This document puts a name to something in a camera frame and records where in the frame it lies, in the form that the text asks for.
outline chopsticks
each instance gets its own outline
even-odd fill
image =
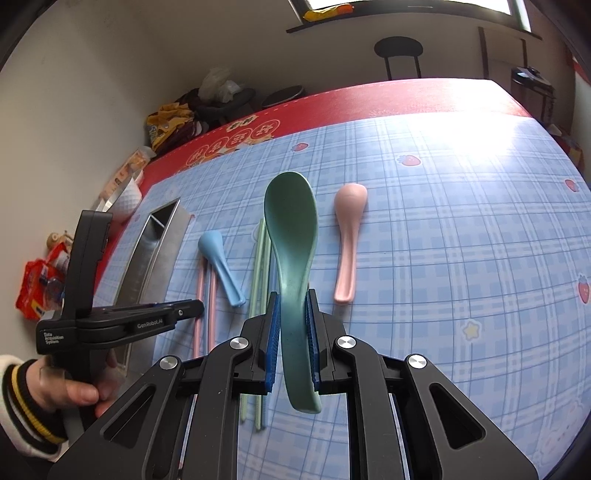
[[[216,297],[217,274],[213,265],[209,266],[209,301],[207,302],[207,353],[216,346]]]
[[[267,311],[267,300],[269,298],[269,265],[271,262],[271,239],[267,233],[265,219],[262,218],[258,227],[258,238],[256,242],[255,265],[252,271],[251,296],[248,306],[247,318],[252,318]],[[260,395],[255,400],[255,427],[262,430],[266,426],[264,401]],[[240,421],[246,420],[248,408],[248,396],[240,396]]]
[[[207,273],[207,259],[201,256],[199,262],[199,275],[197,276],[197,299],[205,301],[203,292],[205,290],[205,275]],[[199,356],[199,348],[201,343],[202,320],[195,319],[194,333],[193,333],[193,358]]]
[[[271,238],[267,232],[267,225],[265,219],[263,224],[263,238],[262,238],[262,270],[261,270],[261,306],[259,314],[264,314],[267,311],[267,301],[269,298],[269,266],[271,264]],[[262,430],[267,426],[266,412],[266,395],[257,395],[255,402],[255,428]]]

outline blue gripper pad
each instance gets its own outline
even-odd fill
[[[306,329],[308,331],[308,350],[310,352],[310,371],[314,390],[320,388],[320,352],[318,349],[318,338],[316,337],[316,324],[314,322],[314,310],[312,310],[312,299],[310,291],[306,294]]]
[[[279,295],[275,297],[271,326],[269,327],[269,340],[267,343],[267,355],[265,357],[265,389],[271,392],[275,383],[277,370],[277,352],[279,350],[279,333],[281,332],[281,312]]]

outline striped sleeve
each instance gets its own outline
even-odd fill
[[[63,450],[66,434],[60,412],[42,410],[29,393],[26,373],[34,361],[22,363],[16,357],[0,355],[0,423],[21,453],[55,460]]]

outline blue spoon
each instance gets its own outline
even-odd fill
[[[217,230],[203,232],[197,246],[203,256],[207,258],[207,261],[216,269],[217,276],[222,282],[230,305],[232,305],[232,307],[244,305],[246,303],[246,297],[238,287],[238,284],[228,267],[226,254],[223,251],[222,234]]]

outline table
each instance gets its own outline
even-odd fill
[[[149,212],[179,196],[196,217],[167,301],[194,296],[197,241],[207,229],[222,232],[230,268],[248,295],[265,188],[279,172],[299,171],[319,210],[310,285],[321,309],[379,353],[427,356],[545,476],[591,410],[591,192],[564,152],[484,80],[352,87],[257,115],[146,171],[147,194],[113,249],[97,304],[113,302]],[[252,129],[254,140],[269,135],[265,124],[275,125],[272,140],[203,163],[228,146],[234,130]],[[213,151],[224,137],[225,146]],[[367,187],[368,209],[355,301],[336,307],[333,198],[350,182]],[[239,332],[248,303],[232,309],[221,290],[217,303],[222,342]],[[186,321],[161,335],[155,360],[166,353],[189,358],[192,331]],[[298,413],[281,371],[278,362],[269,427],[254,432],[252,405],[240,427],[238,478],[348,478],[345,399],[323,397],[320,414]]]

